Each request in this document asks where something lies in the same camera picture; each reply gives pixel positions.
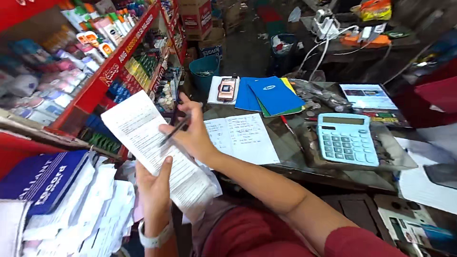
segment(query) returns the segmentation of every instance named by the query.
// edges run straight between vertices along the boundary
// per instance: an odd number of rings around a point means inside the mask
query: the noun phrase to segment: screen
[[[363,125],[363,122],[365,120],[364,119],[355,119],[355,118],[323,117],[322,121],[326,122],[326,123]]]

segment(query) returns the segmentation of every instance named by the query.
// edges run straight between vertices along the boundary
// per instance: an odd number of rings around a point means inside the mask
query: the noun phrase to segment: white watch strap
[[[171,222],[170,219],[170,223],[165,226],[158,237],[150,238],[144,235],[144,221],[142,220],[138,226],[138,233],[140,236],[140,242],[144,248],[160,248],[170,239],[171,235],[173,235],[173,222]]]

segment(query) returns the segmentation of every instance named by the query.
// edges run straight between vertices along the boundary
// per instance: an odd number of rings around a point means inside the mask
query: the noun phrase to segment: maroon sleeve
[[[325,241],[325,257],[406,257],[372,232],[356,227],[338,228]]]

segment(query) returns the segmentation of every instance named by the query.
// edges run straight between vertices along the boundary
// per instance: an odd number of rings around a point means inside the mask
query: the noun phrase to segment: light blue calculator
[[[350,113],[322,113],[317,131],[324,159],[379,166],[370,134],[370,117]]]

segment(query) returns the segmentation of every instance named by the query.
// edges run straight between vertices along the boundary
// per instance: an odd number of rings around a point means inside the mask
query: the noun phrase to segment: blue book
[[[250,80],[247,84],[271,116],[299,108],[305,104],[276,76]]]
[[[0,181],[0,199],[31,201],[28,216],[53,212],[88,161],[88,153],[79,150],[25,158]]]
[[[261,112],[259,102],[254,92],[248,86],[248,81],[262,80],[261,78],[243,77],[239,80],[238,95],[236,97],[235,108],[247,111]]]

